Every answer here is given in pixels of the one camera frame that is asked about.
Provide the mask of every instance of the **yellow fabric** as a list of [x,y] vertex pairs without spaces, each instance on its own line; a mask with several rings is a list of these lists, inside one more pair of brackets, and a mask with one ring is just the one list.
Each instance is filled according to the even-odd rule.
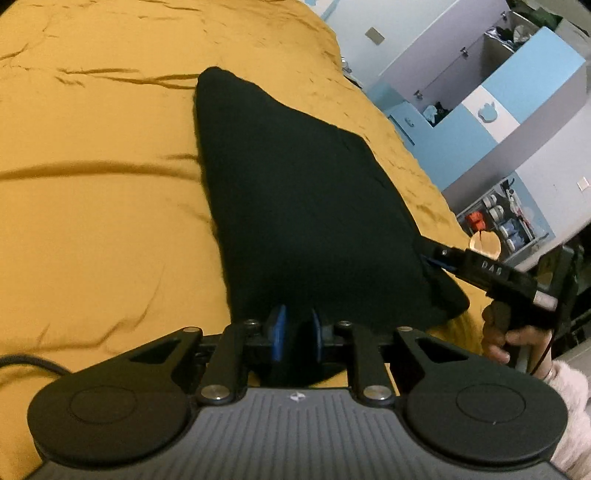
[[[77,371],[183,326],[228,323],[193,126],[196,79],[212,65],[363,136],[422,233],[467,246],[301,2],[17,0],[0,17],[0,355]],[[487,301],[463,287],[470,312],[434,334],[479,352]],[[49,381],[0,371],[3,480],[39,464],[26,412]]]

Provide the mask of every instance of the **white logo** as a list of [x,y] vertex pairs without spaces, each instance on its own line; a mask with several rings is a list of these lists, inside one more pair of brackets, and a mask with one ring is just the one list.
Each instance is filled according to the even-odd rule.
[[306,399],[306,396],[303,393],[295,392],[290,395],[290,398],[295,402],[301,402]]

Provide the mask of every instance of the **silver screw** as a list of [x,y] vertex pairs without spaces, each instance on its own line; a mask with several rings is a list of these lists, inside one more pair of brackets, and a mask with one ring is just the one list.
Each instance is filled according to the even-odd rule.
[[224,385],[213,384],[201,389],[202,397],[208,400],[223,400],[229,394],[230,390],[228,387],[224,387]]
[[363,394],[370,400],[387,400],[392,396],[392,390],[383,385],[370,385],[363,389]]

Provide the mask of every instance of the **wall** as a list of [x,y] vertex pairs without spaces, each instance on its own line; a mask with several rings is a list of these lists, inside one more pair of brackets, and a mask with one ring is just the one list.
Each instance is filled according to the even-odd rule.
[[[591,222],[591,187],[581,192],[577,186],[582,177],[591,183],[590,132],[591,95],[581,111],[516,170],[556,235],[544,251]],[[544,251],[520,268],[535,265]]]
[[[336,33],[341,54],[364,88],[456,0],[339,0],[326,22]],[[374,27],[385,40],[374,44]]]

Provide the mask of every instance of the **black cloth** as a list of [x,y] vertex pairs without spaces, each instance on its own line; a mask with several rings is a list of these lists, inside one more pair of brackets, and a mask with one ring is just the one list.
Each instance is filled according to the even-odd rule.
[[289,304],[383,333],[468,308],[415,253],[417,225],[361,137],[217,67],[199,76],[195,107],[232,321]]

